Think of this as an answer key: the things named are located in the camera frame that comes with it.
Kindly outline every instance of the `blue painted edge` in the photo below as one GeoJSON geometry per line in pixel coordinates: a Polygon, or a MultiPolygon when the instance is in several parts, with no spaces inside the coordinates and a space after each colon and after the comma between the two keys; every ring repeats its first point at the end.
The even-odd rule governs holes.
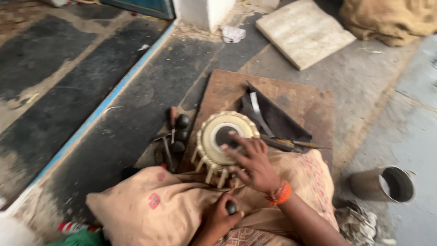
{"type": "Polygon", "coordinates": [[[51,159],[51,161],[45,166],[45,168],[38,174],[38,176],[32,181],[32,183],[27,187],[30,188],[34,185],[44,173],[53,166],[60,158],[62,158],[65,152],[73,145],[78,139],[80,139],[88,129],[94,124],[95,120],[103,113],[103,111],[112,103],[114,98],[116,98],[122,89],[128,84],[128,82],[135,76],[135,73],[141,69],[141,67],[147,62],[151,57],[153,52],[157,50],[161,44],[166,40],[167,36],[170,35],[174,28],[174,21],[170,24],[167,30],[158,38],[158,40],[152,44],[152,46],[144,53],[140,60],[135,63],[135,65],[129,70],[129,72],[121,79],[121,81],[114,87],[114,89],[109,93],[109,95],[100,103],[100,105],[94,110],[94,112],[88,117],[88,119],[80,126],[80,128],[73,134],[73,136],[62,146],[62,148],[56,153],[56,155],[51,159]]]}

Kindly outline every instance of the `crumpled paper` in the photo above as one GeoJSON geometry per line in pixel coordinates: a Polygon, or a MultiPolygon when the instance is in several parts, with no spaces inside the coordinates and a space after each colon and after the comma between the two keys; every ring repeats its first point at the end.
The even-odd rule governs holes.
{"type": "Polygon", "coordinates": [[[347,203],[347,207],[335,211],[341,235],[351,246],[374,246],[377,216],[363,209],[357,201],[347,203]]]}
{"type": "Polygon", "coordinates": [[[225,43],[236,44],[246,37],[246,30],[244,29],[225,25],[221,26],[220,29],[225,43]]]}

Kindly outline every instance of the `hammer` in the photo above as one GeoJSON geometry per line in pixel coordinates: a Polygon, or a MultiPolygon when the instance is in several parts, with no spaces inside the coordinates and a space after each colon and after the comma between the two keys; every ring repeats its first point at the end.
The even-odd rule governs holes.
{"type": "Polygon", "coordinates": [[[168,148],[168,143],[167,143],[167,137],[170,136],[170,135],[171,135],[171,133],[161,133],[161,134],[159,134],[158,136],[154,137],[154,138],[152,139],[152,141],[154,142],[154,141],[162,140],[162,141],[164,142],[165,153],[166,153],[167,161],[168,161],[167,164],[169,165],[169,171],[170,171],[171,173],[174,173],[176,170],[173,170],[173,169],[174,169],[174,167],[173,167],[173,161],[172,161],[172,159],[171,159],[170,149],[168,148]]]}

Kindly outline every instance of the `person's left hand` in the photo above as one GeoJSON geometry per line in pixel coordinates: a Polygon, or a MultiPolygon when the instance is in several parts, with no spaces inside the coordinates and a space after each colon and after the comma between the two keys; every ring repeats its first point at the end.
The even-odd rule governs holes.
{"type": "Polygon", "coordinates": [[[207,219],[202,234],[211,236],[218,240],[230,231],[244,216],[243,211],[229,215],[226,210],[226,202],[232,201],[237,204],[237,200],[229,193],[223,195],[207,210],[207,219]]]}

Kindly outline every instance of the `tabla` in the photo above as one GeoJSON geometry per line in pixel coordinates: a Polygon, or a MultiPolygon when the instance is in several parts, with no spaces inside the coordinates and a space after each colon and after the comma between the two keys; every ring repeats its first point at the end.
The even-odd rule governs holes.
{"type": "Polygon", "coordinates": [[[213,175],[220,176],[218,188],[223,187],[229,176],[228,167],[236,165],[235,160],[228,157],[220,146],[228,144],[238,151],[243,151],[242,147],[238,146],[229,137],[229,131],[235,131],[240,136],[247,138],[260,136],[255,123],[247,116],[235,111],[222,111],[211,115],[202,123],[196,135],[197,146],[191,157],[191,163],[193,164],[197,155],[200,157],[196,167],[197,172],[205,165],[208,172],[205,180],[206,183],[210,183],[213,175]]]}

